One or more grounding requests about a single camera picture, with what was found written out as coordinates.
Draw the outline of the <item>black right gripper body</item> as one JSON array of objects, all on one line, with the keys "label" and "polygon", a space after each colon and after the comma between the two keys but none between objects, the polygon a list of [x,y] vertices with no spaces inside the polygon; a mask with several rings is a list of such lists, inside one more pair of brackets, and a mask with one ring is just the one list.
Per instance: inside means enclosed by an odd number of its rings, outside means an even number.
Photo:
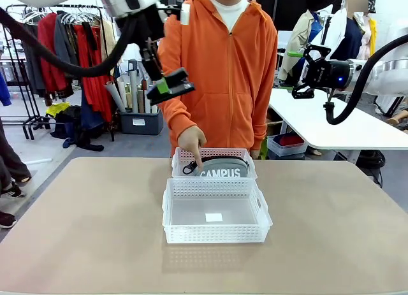
[{"label": "black right gripper body", "polygon": [[308,65],[305,83],[310,87],[347,87],[351,80],[351,61],[318,59]]}]

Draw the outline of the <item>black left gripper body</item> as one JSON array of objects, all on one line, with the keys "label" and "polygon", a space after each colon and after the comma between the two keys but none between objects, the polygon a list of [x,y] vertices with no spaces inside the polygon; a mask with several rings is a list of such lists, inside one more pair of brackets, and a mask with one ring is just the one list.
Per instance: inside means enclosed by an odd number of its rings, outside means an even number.
[{"label": "black left gripper body", "polygon": [[157,52],[158,41],[164,37],[162,18],[138,18],[136,23],[136,44],[141,54]]}]

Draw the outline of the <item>person's right hand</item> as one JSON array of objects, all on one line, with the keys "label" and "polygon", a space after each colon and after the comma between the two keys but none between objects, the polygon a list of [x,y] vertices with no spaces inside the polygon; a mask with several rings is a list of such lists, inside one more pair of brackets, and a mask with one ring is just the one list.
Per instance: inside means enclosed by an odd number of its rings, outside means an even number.
[{"label": "person's right hand", "polygon": [[200,148],[207,143],[204,132],[198,126],[191,126],[178,137],[178,146],[186,152],[192,153],[199,169],[202,169]]}]

